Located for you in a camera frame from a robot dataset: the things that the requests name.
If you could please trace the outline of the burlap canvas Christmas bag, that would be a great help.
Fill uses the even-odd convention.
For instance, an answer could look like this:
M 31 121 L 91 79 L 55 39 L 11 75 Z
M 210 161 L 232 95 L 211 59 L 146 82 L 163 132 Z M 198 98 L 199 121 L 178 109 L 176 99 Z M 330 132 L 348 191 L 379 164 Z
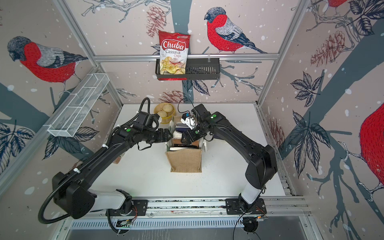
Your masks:
M 208 150 L 207 141 L 199 139 L 191 144 L 199 146 L 199 149 L 183 149 L 170 152 L 169 147 L 182 144 L 181 134 L 175 131 L 176 123 L 181 123 L 181 117 L 173 116 L 170 121 L 168 129 L 173 134 L 173 138 L 166 143 L 166 157 L 171 166 L 171 173 L 201 173 L 203 151 Z

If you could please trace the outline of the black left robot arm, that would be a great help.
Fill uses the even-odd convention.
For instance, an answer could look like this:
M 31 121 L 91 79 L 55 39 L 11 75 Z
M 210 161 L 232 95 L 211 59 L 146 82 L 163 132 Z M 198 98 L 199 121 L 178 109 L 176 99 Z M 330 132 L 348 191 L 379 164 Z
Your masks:
M 66 215 L 79 219 L 87 213 L 99 210 L 120 210 L 129 214 L 133 209 L 132 196 L 123 190 L 97 192 L 91 190 L 92 184 L 120 155 L 140 142 L 149 145 L 166 143 L 172 134 L 168 129 L 154 129 L 142 126 L 122 125 L 116 127 L 103 145 L 85 163 L 80 164 L 67 174 L 57 173 L 53 180 L 53 191 L 39 211 L 39 221 L 44 219 L 45 207 L 50 201 L 62 208 Z

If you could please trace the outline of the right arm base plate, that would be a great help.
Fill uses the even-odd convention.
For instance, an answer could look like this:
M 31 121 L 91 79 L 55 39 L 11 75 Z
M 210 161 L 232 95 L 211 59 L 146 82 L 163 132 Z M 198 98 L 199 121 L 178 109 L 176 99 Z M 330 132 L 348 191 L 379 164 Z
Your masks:
M 265 215 L 267 213 L 265 202 L 258 198 L 252 204 L 248 204 L 242 198 L 225 199 L 227 215 Z

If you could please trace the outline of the white mesh wall shelf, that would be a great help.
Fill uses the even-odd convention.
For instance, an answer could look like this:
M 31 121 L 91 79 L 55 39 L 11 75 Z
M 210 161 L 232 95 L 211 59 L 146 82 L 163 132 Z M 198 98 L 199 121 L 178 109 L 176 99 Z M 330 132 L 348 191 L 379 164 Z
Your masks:
M 70 102 L 48 128 L 54 137 L 73 137 L 88 113 L 109 83 L 104 73 L 87 75 L 77 93 L 70 95 Z

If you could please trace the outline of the white-paged book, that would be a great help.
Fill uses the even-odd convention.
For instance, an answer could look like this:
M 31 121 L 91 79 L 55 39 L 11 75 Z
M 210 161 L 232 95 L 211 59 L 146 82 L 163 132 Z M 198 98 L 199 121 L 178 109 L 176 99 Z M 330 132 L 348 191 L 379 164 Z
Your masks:
M 169 147 L 169 151 L 170 151 L 170 152 L 180 151 L 180 150 L 183 150 L 183 149 L 199 149 L 199 146 L 195 146 L 195 145 L 184 145 L 184 144 L 175 144 L 175 145 L 173 145 L 172 147 Z

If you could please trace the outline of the yellow bamboo steamer basket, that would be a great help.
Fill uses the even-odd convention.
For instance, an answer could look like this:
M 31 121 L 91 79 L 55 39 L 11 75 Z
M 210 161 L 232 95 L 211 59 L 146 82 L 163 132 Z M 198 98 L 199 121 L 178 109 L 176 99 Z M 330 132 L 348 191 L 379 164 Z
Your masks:
M 155 107 L 154 114 L 160 116 L 162 124 L 168 124 L 176 115 L 176 110 L 170 103 L 160 103 Z

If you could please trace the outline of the red Chuba cassava chips bag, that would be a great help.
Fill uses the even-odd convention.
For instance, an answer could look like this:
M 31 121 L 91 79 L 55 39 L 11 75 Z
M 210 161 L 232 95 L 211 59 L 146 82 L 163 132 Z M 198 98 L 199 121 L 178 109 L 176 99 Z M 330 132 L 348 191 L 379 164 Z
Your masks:
M 156 74 L 160 80 L 183 81 L 189 53 L 190 35 L 159 31 L 160 59 Z

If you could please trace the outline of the white steamed bun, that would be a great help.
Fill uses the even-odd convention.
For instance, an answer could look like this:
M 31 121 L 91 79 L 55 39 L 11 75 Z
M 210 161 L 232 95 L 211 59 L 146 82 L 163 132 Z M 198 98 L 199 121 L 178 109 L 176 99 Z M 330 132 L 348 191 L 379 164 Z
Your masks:
M 161 118 L 166 118 L 168 116 L 168 113 L 165 112 L 165 111 L 158 111 L 157 114 L 161 117 Z
M 174 112 L 174 106 L 170 103 L 164 103 L 162 106 L 162 111 L 166 112 L 167 114 L 172 114 Z

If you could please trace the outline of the brown spice jar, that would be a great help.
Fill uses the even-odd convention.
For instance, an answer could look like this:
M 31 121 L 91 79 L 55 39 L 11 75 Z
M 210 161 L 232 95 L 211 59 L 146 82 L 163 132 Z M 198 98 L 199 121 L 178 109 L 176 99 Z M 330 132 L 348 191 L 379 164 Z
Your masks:
M 122 157 L 123 157 L 123 155 L 118 156 L 118 157 L 114 160 L 113 163 L 114 163 L 114 164 L 118 164 L 118 163 L 121 161 Z

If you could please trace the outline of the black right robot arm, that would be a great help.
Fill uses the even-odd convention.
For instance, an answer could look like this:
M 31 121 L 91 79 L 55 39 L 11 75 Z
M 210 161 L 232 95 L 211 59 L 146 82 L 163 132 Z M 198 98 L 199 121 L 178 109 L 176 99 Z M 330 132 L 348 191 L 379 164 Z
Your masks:
M 278 172 L 274 148 L 251 140 L 223 114 L 211 114 L 203 105 L 193 108 L 192 113 L 197 118 L 197 123 L 191 130 L 182 133 L 182 143 L 192 144 L 207 134 L 213 134 L 233 147 L 248 163 L 245 172 L 248 183 L 239 195 L 239 204 L 244 210 L 250 209 L 260 198 L 266 183 Z

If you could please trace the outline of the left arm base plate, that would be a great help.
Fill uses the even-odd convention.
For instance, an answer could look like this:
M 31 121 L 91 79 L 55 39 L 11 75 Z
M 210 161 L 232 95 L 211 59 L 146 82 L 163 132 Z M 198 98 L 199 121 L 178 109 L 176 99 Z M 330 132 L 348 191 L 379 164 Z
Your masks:
M 146 215 L 148 203 L 148 200 L 125 201 L 119 209 L 108 209 L 106 213 L 108 213 L 110 217 L 141 217 Z

